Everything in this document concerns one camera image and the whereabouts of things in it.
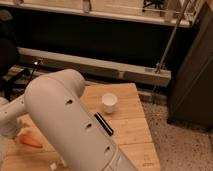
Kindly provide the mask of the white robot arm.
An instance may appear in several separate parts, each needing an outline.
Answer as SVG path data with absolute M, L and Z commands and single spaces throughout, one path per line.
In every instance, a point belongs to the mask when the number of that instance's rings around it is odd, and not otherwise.
M 18 118 L 29 115 L 72 171 L 138 171 L 80 97 L 85 80 L 76 70 L 43 74 L 24 94 L 0 106 L 0 134 L 15 137 Z

